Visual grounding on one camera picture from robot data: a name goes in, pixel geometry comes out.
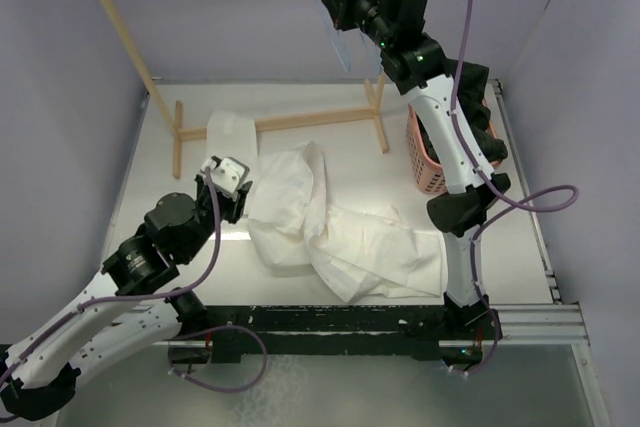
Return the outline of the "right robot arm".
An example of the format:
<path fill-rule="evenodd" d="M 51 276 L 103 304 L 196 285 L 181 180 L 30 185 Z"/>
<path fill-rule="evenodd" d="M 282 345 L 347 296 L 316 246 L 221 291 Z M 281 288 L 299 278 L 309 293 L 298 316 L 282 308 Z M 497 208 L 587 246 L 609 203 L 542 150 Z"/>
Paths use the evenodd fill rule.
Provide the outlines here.
<path fill-rule="evenodd" d="M 456 338 L 499 338 L 497 312 L 481 279 L 480 240 L 487 213 L 511 182 L 478 145 L 446 69 L 440 44 L 424 30 L 427 0 L 321 0 L 338 31 L 357 29 L 380 49 L 381 66 L 421 120 L 437 154 L 445 193 L 427 214 L 444 236 L 448 280 L 445 327 Z"/>

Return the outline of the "black striped shirt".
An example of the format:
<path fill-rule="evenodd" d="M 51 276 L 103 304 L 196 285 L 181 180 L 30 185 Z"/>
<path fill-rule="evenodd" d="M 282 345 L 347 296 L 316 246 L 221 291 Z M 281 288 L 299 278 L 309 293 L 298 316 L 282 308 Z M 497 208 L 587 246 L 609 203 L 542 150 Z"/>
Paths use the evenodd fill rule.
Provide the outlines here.
<path fill-rule="evenodd" d="M 460 107 L 473 135 L 486 159 L 500 163 L 508 157 L 505 143 L 489 133 L 491 112 L 486 105 L 484 89 L 488 81 L 489 68 L 464 62 L 458 90 Z"/>

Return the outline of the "white shirt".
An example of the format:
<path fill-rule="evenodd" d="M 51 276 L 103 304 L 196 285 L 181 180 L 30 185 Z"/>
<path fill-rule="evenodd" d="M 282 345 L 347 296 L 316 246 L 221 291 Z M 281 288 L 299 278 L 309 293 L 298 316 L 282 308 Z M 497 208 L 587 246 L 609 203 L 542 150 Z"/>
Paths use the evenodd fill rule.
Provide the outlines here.
<path fill-rule="evenodd" d="M 391 206 L 372 213 L 328 200 L 325 159 L 313 141 L 266 156 L 258 153 L 252 119 L 211 114 L 207 152 L 245 164 L 253 182 L 244 216 L 262 262 L 284 275 L 306 265 L 342 301 L 367 296 L 440 296 L 443 242 L 401 221 Z"/>

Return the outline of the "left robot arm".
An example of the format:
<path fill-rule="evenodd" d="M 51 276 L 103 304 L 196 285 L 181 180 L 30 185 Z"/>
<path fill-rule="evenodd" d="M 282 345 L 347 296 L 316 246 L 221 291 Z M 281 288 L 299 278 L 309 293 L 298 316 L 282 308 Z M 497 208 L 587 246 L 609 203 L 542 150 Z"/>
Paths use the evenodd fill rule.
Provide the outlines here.
<path fill-rule="evenodd" d="M 165 287 L 224 222 L 237 223 L 252 184 L 203 171 L 196 194 L 169 193 L 144 216 L 61 312 L 1 355 L 2 422 L 39 421 L 110 363 L 158 340 L 194 339 L 208 328 L 195 286 Z"/>

